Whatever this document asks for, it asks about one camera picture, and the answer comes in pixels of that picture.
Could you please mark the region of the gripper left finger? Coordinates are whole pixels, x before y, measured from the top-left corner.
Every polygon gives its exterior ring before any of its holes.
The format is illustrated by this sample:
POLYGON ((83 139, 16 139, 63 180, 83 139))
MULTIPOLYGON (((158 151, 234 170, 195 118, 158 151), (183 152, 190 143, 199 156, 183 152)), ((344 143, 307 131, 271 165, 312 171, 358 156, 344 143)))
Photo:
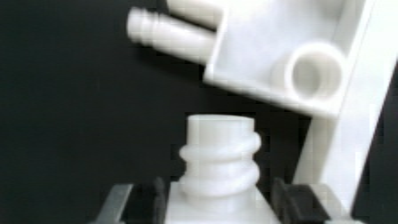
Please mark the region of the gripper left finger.
POLYGON ((115 184, 92 224, 165 224, 167 183, 115 184))

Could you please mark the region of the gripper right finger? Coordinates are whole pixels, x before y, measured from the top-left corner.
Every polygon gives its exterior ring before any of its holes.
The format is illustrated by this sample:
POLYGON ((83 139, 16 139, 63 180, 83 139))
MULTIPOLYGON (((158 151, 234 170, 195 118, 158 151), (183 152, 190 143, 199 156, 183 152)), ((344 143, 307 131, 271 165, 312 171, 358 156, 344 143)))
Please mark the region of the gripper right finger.
POLYGON ((280 224, 323 224, 330 216, 307 185, 273 179, 270 205, 280 224))

